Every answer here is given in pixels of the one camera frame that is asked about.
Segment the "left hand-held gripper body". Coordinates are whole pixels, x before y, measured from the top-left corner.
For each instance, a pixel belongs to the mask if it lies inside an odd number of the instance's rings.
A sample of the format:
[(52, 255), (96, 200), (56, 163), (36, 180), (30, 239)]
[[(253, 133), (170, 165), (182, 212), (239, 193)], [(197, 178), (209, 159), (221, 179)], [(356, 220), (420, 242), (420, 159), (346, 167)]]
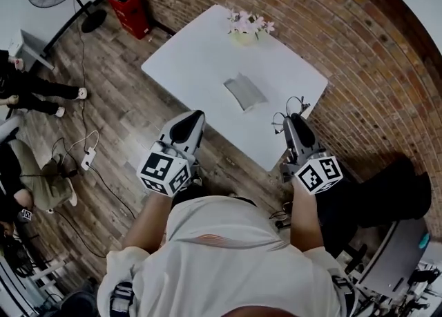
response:
[(173, 198), (190, 181), (196, 157), (156, 141), (142, 156), (137, 177), (148, 191)]

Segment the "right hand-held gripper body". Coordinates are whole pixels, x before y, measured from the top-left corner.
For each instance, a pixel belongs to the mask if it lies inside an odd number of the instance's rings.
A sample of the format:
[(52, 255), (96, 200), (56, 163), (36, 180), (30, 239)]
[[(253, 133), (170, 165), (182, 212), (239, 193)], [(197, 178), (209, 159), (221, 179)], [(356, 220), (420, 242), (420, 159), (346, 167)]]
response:
[(327, 152), (316, 152), (302, 164), (300, 157), (289, 156), (280, 172), (283, 182), (296, 178), (309, 194), (327, 191), (343, 179), (338, 160)]

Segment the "thin black-rimmed eyeglasses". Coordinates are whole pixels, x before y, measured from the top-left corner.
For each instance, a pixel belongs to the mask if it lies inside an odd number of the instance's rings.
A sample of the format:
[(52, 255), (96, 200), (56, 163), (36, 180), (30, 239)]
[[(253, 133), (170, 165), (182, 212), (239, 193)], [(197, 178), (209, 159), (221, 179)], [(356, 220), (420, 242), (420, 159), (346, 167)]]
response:
[(305, 101), (303, 96), (291, 96), (285, 103), (283, 112), (276, 112), (273, 114), (271, 125), (275, 135), (283, 132), (283, 122), (286, 118), (291, 117), (294, 113), (302, 115), (310, 108), (311, 104)]

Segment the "person's right forearm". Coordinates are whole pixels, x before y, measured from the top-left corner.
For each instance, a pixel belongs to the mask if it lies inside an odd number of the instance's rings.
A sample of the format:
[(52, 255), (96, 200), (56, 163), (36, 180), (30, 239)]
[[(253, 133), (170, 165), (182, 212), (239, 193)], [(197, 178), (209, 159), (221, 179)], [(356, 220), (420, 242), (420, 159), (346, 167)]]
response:
[(291, 210), (290, 242), (302, 252), (322, 247), (323, 235), (314, 195), (309, 194), (298, 178), (291, 180), (293, 201)]

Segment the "person's left forearm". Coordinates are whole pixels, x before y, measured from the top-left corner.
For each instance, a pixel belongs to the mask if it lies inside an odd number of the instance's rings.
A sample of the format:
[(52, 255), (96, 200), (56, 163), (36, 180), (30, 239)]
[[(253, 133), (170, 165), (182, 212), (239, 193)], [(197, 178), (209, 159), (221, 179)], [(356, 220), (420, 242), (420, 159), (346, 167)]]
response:
[(172, 199), (159, 193), (149, 195), (143, 209), (122, 241), (122, 249), (138, 247), (155, 253), (166, 230)]

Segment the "person's black shorts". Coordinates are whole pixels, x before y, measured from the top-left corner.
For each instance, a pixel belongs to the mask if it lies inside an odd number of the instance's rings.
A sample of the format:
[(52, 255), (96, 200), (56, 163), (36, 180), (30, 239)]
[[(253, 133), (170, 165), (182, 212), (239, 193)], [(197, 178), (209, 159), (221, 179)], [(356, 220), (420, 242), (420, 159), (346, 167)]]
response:
[(172, 199), (171, 203), (171, 209), (170, 212), (179, 204), (183, 204), (185, 202), (189, 202), (191, 200), (199, 199), (199, 198), (205, 198), (205, 197), (215, 197), (215, 198), (227, 198), (227, 199), (234, 199), (239, 200), (241, 202), (246, 202), (250, 205), (257, 206), (255, 202), (248, 198), (240, 197), (238, 195), (225, 195), (225, 194), (213, 194), (208, 189), (206, 189), (204, 186), (200, 186), (198, 184), (190, 184), (182, 191), (179, 191), (177, 195)]

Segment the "white table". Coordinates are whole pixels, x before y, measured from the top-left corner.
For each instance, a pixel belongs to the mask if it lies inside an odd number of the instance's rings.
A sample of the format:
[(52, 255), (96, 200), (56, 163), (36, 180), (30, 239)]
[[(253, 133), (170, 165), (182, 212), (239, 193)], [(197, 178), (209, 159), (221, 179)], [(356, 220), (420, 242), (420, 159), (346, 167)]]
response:
[[(308, 117), (327, 86), (313, 66), (268, 34), (250, 46), (229, 35), (229, 11), (214, 5), (179, 30), (143, 64), (142, 70), (190, 109), (206, 114), (207, 123), (266, 171), (285, 152), (275, 135), (273, 114), (283, 112), (291, 96), (303, 96)], [(244, 113), (223, 83), (247, 76), (268, 102)]]

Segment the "white power strip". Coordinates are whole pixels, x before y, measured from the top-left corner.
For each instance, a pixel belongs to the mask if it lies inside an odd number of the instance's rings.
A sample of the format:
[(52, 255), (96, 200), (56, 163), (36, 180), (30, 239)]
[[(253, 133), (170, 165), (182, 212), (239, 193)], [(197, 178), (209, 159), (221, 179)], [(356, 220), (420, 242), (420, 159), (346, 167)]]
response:
[(90, 169), (90, 166), (93, 160), (95, 159), (95, 156), (96, 156), (95, 149), (93, 147), (89, 147), (81, 162), (81, 167), (83, 168), (83, 170), (88, 171)]

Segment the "dark grey desk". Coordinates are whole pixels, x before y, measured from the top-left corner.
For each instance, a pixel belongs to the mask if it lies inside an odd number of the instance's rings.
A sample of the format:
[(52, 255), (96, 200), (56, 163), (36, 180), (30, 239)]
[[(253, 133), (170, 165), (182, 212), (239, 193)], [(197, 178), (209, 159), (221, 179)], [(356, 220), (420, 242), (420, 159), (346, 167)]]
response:
[(397, 299), (421, 260), (419, 242), (428, 229), (423, 218), (394, 222), (356, 286)]

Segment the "pink flowers in pot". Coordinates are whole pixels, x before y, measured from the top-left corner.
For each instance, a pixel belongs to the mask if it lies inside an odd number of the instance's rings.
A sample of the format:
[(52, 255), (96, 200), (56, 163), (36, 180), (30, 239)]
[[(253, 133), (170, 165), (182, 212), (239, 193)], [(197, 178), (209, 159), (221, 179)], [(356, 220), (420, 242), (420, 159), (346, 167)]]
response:
[(275, 30), (274, 22), (265, 20), (263, 16), (247, 11), (229, 11), (228, 35), (241, 46), (250, 46), (257, 42), (261, 35), (270, 34)]

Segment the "person in white shirt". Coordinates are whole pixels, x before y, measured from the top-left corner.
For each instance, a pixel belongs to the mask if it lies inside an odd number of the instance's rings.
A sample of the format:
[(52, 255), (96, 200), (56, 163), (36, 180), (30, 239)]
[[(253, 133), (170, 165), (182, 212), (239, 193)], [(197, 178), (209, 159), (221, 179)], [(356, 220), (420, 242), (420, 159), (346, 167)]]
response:
[(256, 206), (205, 197), (169, 214), (155, 253), (112, 251), (97, 295), (129, 317), (221, 317), (249, 306), (297, 317), (350, 317), (357, 292), (322, 247), (302, 252), (282, 240)]

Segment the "red box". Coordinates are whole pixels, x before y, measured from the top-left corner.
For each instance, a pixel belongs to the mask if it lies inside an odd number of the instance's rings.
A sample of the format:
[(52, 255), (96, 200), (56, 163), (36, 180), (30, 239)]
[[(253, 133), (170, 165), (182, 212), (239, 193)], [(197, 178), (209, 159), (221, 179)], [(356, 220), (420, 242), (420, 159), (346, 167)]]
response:
[(151, 27), (143, 0), (108, 0), (122, 27), (137, 39), (143, 39)]

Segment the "white side desk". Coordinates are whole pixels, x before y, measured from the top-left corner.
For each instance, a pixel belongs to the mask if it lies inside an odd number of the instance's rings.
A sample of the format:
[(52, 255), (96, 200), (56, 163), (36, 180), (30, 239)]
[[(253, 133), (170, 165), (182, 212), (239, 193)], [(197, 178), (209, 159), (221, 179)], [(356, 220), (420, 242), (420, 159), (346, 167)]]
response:
[(46, 60), (45, 54), (42, 50), (35, 48), (32, 44), (32, 36), (23, 30), (18, 30), (10, 38), (8, 45), (8, 52), (11, 57), (22, 58), (24, 62), (24, 70), (29, 72), (30, 69), (37, 62), (48, 70), (53, 71), (54, 66)]

